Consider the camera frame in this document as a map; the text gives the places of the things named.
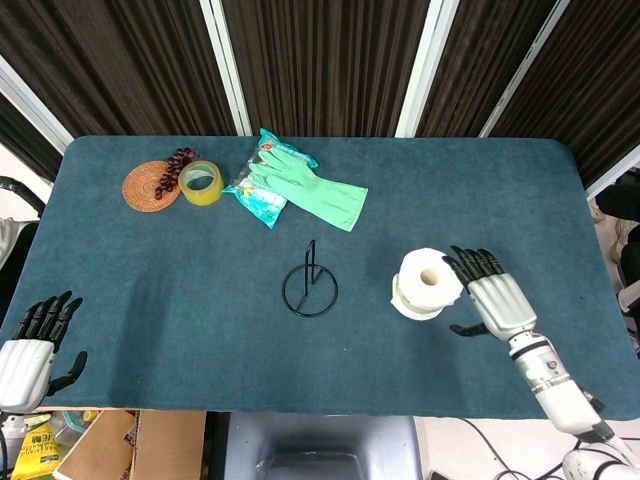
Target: round rattan mat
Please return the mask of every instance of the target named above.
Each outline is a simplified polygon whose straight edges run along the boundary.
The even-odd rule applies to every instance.
[[[160,186],[160,178],[167,170],[167,162],[154,160],[138,165],[129,172],[122,184],[122,196],[131,208],[139,212],[157,212],[171,205],[180,189],[176,185],[172,192],[162,192],[162,199],[156,200],[155,190]]]

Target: striped curtain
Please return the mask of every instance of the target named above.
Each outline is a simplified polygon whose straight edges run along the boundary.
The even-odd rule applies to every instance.
[[[585,186],[640,144],[640,2],[573,1],[491,135],[571,147]]]
[[[224,0],[254,133],[395,133],[427,0]]]
[[[0,2],[0,53],[75,137],[235,134],[197,1]]]
[[[477,136],[555,0],[460,0],[418,136]]]
[[[47,180],[58,173],[62,155],[0,95],[0,143]]]

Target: green rubber glove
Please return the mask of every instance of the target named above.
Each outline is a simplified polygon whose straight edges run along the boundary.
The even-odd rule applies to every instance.
[[[270,190],[325,222],[350,232],[358,221],[367,189],[316,177],[299,158],[273,148],[260,152],[267,165],[249,164],[249,180]]]

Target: paper roll core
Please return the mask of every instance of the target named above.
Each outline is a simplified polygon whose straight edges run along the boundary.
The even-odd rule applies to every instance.
[[[431,268],[425,268],[420,272],[420,280],[422,280],[422,283],[425,285],[433,287],[438,283],[438,273]]]

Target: grapes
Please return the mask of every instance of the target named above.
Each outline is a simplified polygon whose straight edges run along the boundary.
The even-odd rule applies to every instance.
[[[198,158],[198,151],[189,147],[179,148],[167,159],[167,169],[160,178],[160,186],[155,189],[155,199],[162,200],[162,192],[172,192],[178,186],[178,176],[188,163]]]

